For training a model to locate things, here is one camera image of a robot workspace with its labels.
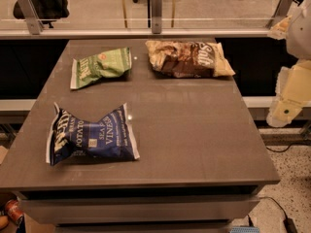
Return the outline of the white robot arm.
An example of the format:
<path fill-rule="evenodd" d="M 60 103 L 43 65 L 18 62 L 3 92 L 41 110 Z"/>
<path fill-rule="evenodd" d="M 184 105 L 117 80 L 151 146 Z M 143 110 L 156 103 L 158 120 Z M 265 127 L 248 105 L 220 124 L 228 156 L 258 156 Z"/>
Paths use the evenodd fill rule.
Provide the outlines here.
<path fill-rule="evenodd" d="M 287 53 L 297 59 L 291 68 L 281 68 L 266 118 L 270 126 L 284 127 L 311 101 L 311 0 L 274 25 L 268 36 L 285 39 Z"/>

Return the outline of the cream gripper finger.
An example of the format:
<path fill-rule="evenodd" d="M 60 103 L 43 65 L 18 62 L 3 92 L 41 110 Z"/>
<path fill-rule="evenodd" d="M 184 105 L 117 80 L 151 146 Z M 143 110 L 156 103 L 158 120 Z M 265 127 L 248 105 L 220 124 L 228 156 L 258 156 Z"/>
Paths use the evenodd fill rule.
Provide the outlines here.
<path fill-rule="evenodd" d="M 283 18 L 269 29 L 267 36 L 275 40 L 285 39 L 291 19 L 291 16 Z"/>
<path fill-rule="evenodd" d="M 298 60 L 292 68 L 282 67 L 266 122 L 272 127 L 290 124 L 311 101 L 311 61 Z"/>

